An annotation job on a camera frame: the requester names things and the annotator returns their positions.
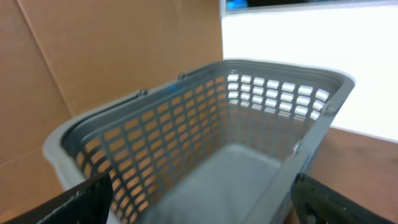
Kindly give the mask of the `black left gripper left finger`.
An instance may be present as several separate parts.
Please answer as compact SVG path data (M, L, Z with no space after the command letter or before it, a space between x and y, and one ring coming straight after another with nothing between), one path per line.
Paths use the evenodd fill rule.
M110 175L101 173L5 224L105 224L112 197Z

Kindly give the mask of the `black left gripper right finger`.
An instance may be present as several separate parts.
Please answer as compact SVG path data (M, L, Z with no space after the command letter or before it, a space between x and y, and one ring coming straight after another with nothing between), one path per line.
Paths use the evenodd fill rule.
M305 173L296 175L290 198L300 223L393 224Z

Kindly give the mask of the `grey plastic shopping basket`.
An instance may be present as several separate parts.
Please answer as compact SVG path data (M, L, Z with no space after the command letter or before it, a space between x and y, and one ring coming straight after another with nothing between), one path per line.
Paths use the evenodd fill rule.
M43 153L65 189L109 175L109 223L282 223L354 85L326 68L222 60L72 118Z

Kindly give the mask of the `brown cardboard panel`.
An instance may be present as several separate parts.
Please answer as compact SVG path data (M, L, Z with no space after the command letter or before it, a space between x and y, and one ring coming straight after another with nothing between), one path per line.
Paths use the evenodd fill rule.
M61 194L61 124L222 57L215 0L2 0L1 221Z

